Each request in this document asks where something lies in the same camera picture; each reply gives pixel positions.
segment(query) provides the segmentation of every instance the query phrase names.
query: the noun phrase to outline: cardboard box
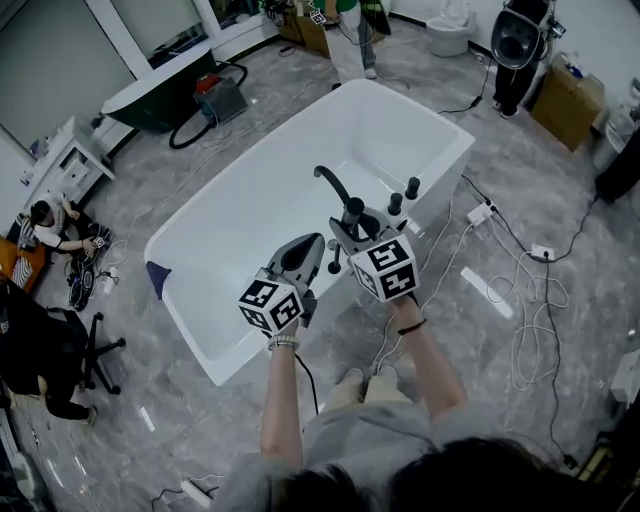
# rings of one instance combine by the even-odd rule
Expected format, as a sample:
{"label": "cardboard box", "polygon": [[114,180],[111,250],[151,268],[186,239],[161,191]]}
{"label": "cardboard box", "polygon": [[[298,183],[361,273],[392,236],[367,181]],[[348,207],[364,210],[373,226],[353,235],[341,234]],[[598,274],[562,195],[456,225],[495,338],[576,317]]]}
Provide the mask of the cardboard box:
{"label": "cardboard box", "polygon": [[282,39],[296,44],[304,44],[300,27],[298,26],[298,16],[294,8],[289,8],[282,13],[284,25],[278,27],[278,32]]}
{"label": "cardboard box", "polygon": [[307,16],[298,18],[298,26],[307,50],[318,51],[328,59],[329,47],[327,46],[327,38],[324,36],[324,28],[316,25]]}
{"label": "cardboard box", "polygon": [[576,78],[556,55],[531,115],[571,151],[588,137],[605,108],[604,85],[590,75]]}

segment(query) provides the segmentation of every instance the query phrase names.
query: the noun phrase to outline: black hair tie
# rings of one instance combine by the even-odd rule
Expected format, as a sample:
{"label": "black hair tie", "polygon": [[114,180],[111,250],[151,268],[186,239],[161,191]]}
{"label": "black hair tie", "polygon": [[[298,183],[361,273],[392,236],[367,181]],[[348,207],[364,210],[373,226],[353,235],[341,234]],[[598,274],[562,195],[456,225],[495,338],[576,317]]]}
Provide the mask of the black hair tie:
{"label": "black hair tie", "polygon": [[420,329],[420,327],[422,327],[422,324],[426,323],[427,319],[425,318],[422,322],[419,322],[416,325],[412,325],[411,327],[407,327],[406,329],[398,329],[398,334],[400,336],[404,336],[405,334],[408,334],[410,332],[417,331],[418,329]]}

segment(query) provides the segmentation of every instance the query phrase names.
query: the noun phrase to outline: blue cloth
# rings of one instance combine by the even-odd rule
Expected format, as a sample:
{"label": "blue cloth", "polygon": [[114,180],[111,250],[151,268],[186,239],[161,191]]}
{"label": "blue cloth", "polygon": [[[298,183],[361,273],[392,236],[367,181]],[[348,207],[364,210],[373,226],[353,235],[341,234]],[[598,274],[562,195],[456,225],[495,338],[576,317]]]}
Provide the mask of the blue cloth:
{"label": "blue cloth", "polygon": [[162,300],[164,282],[167,279],[167,276],[171,274],[171,269],[161,267],[153,261],[147,261],[147,272],[149,273],[151,284],[153,284],[153,289],[156,291],[156,296],[159,300]]}

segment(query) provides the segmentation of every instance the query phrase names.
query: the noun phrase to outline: bathtub spout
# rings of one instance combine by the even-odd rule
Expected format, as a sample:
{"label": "bathtub spout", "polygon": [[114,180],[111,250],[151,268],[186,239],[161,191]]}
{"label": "bathtub spout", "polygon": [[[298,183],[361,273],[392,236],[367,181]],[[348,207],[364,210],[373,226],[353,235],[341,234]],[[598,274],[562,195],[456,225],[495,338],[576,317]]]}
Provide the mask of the bathtub spout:
{"label": "bathtub spout", "polygon": [[344,185],[340,183],[340,180],[336,178],[336,175],[333,174],[333,172],[327,169],[324,165],[318,165],[313,170],[313,175],[316,178],[319,178],[320,176],[324,176],[340,196],[340,199],[342,200],[342,204],[344,205],[347,204],[347,201],[351,198],[351,196],[349,196],[347,189],[344,188]]}

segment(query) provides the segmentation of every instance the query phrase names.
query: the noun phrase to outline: toilet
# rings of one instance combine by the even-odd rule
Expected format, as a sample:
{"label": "toilet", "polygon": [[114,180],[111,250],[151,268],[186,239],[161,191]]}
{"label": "toilet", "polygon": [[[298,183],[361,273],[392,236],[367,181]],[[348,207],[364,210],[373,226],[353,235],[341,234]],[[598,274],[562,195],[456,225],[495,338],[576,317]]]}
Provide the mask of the toilet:
{"label": "toilet", "polygon": [[476,13],[469,0],[445,0],[440,16],[427,21],[431,53],[438,57],[461,55],[468,49],[469,35],[476,28]]}

